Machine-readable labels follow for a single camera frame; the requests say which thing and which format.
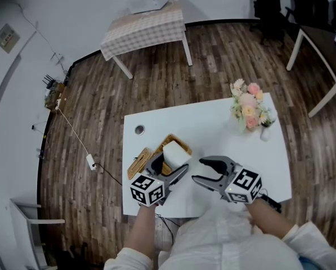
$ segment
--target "person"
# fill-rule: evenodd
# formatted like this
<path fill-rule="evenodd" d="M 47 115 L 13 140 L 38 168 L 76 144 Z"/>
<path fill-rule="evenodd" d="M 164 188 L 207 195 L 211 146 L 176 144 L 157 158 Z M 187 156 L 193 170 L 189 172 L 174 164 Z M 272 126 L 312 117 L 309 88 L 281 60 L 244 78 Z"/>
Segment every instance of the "person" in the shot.
<path fill-rule="evenodd" d="M 298 227 L 261 199 L 247 211 L 221 200 L 181 226 L 160 270 L 336 269 L 336 250 L 311 222 Z M 155 205 L 141 206 L 124 248 L 105 270 L 149 270 L 155 252 Z"/>

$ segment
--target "blue fabric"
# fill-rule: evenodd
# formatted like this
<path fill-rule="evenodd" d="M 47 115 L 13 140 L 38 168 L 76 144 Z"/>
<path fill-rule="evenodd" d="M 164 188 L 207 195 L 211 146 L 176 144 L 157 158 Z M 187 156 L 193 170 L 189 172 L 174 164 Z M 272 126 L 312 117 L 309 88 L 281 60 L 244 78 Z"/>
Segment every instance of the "blue fabric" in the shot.
<path fill-rule="evenodd" d="M 321 270 L 320 267 L 318 267 L 312 260 L 308 258 L 300 256 L 299 261 L 304 270 Z"/>

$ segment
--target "checkered tablecloth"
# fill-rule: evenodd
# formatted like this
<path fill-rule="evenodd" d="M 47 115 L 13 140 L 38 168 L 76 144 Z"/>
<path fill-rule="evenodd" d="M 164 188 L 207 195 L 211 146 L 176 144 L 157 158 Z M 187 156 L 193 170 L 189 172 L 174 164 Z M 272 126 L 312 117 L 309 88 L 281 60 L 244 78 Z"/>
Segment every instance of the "checkered tablecloth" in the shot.
<path fill-rule="evenodd" d="M 105 60 L 129 51 L 183 39 L 185 25 L 178 2 L 157 11 L 132 14 L 114 20 L 100 44 Z"/>

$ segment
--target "person's left arm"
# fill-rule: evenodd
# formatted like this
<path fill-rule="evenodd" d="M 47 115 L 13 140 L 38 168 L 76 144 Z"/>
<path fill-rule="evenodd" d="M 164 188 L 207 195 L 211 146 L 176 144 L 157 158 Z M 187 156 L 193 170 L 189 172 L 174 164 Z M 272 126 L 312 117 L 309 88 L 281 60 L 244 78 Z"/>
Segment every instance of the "person's left arm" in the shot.
<path fill-rule="evenodd" d="M 104 270 L 150 270 L 155 252 L 155 208 L 140 206 L 132 232 L 115 259 L 106 261 Z"/>

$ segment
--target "wooden floor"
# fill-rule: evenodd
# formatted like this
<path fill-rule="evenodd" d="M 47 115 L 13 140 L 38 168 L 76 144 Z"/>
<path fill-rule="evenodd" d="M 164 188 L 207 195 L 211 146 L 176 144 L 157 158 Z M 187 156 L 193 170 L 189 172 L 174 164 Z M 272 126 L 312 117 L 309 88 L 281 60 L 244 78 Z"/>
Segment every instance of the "wooden floor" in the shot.
<path fill-rule="evenodd" d="M 271 93 L 289 156 L 293 198 L 283 213 L 299 224 L 312 220 L 336 247 L 336 96 L 312 119 L 307 114 L 333 85 L 318 55 L 303 44 L 287 72 L 294 46 L 289 36 L 280 49 L 279 42 L 260 45 L 260 33 L 249 32 L 248 24 L 194 26 L 186 35 L 192 67 L 182 43 L 174 42 L 121 55 L 133 80 L 102 55 L 73 69 L 64 114 L 95 161 L 121 181 L 125 115 L 231 97 L 229 83 L 238 78 L 257 82 Z M 90 171 L 86 152 L 64 118 L 58 115 L 52 123 L 41 174 L 42 217 L 66 223 L 46 227 L 45 242 L 64 250 L 86 242 L 87 259 L 104 262 L 123 247 L 134 217 L 122 215 L 120 185 L 100 168 Z M 157 248 L 170 244 L 169 232 L 157 220 Z"/>

